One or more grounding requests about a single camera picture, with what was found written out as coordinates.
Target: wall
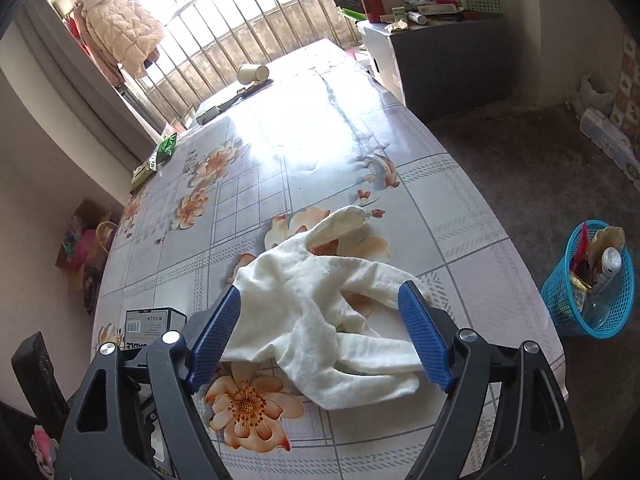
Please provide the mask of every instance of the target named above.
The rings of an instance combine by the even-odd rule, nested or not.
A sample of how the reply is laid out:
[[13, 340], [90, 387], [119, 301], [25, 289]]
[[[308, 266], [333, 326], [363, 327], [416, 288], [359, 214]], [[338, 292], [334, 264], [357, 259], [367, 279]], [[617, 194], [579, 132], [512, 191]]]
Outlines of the wall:
[[51, 85], [12, 23], [0, 40], [0, 68], [29, 113], [86, 176], [121, 204], [129, 200], [130, 172], [101, 145]]
[[503, 0], [518, 59], [516, 94], [551, 105], [593, 73], [599, 90], [615, 87], [623, 23], [608, 0]]
[[516, 95], [535, 102], [540, 92], [540, 4], [538, 0], [502, 0], [516, 49]]
[[609, 0], [539, 0], [541, 72], [538, 103], [554, 104], [593, 73], [601, 91], [618, 84], [623, 22]]
[[92, 318], [54, 266], [70, 216], [84, 197], [116, 215], [122, 206], [60, 150], [2, 71], [0, 116], [0, 400], [30, 413], [10, 363], [25, 338], [43, 333], [66, 397], [89, 364]]
[[71, 113], [15, 25], [0, 40], [0, 69], [0, 400], [29, 413], [10, 357], [41, 331], [62, 392], [78, 388], [92, 318], [54, 263], [79, 203], [91, 198], [119, 216], [130, 174]]

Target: white glove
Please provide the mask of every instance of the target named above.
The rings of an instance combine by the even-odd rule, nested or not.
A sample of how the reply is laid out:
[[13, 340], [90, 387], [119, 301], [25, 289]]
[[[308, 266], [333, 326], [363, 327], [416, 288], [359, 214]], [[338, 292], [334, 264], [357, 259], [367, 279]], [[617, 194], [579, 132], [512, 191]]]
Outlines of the white glove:
[[222, 360], [274, 358], [326, 410], [413, 393], [418, 378], [411, 372], [422, 370], [414, 346], [380, 337], [342, 295], [356, 292], [397, 310], [400, 285], [421, 282], [379, 262], [309, 252], [365, 220], [362, 208], [345, 207], [239, 269], [240, 317]]

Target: red item in basket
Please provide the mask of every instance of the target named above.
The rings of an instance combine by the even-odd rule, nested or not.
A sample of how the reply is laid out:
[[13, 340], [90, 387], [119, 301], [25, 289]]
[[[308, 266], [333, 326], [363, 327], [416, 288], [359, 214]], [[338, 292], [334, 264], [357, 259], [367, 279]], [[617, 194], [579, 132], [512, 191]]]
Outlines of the red item in basket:
[[587, 255], [589, 250], [589, 230], [587, 229], [587, 222], [582, 223], [580, 228], [580, 241], [578, 241], [578, 248], [575, 251], [574, 257], [571, 259], [571, 265], [569, 270], [575, 272], [581, 261]]

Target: plastic bottle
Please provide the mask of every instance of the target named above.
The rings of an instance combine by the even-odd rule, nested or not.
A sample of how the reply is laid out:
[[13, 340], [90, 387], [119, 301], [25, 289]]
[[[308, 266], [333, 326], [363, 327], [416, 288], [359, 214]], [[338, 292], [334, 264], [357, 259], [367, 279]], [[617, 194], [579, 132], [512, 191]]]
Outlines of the plastic bottle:
[[420, 14], [420, 12], [408, 12], [406, 16], [414, 23], [418, 25], [426, 25], [427, 17]]
[[609, 316], [611, 305], [618, 298], [624, 283], [623, 273], [617, 273], [599, 294], [591, 294], [582, 309], [582, 318], [594, 330], [597, 330]]
[[382, 0], [360, 0], [369, 23], [380, 23], [380, 16], [385, 13]]
[[601, 293], [622, 268], [622, 257], [613, 247], [607, 247], [604, 250], [601, 261], [602, 270], [593, 280], [594, 283], [591, 285], [592, 294]]

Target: floral tablecloth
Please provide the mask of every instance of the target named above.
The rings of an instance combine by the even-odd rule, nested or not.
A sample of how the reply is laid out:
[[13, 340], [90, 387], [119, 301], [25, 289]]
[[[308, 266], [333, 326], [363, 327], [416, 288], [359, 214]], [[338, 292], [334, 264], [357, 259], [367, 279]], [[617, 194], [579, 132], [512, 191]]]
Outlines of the floral tablecloth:
[[[562, 347], [527, 268], [431, 132], [327, 40], [270, 70], [270, 86], [186, 132], [127, 206], [102, 280], [94, 351], [122, 341], [127, 310], [209, 308], [239, 266], [357, 204], [369, 214], [366, 232], [326, 254], [414, 274], [431, 304], [491, 343], [537, 341], [564, 388]], [[382, 335], [408, 337], [397, 312], [363, 296], [348, 301]], [[402, 479], [444, 401], [420, 380], [411, 396], [326, 412], [273, 362], [223, 364], [195, 401], [236, 480]], [[465, 472], [482, 463], [498, 396], [492, 384]], [[261, 423], [248, 425], [252, 417]]]

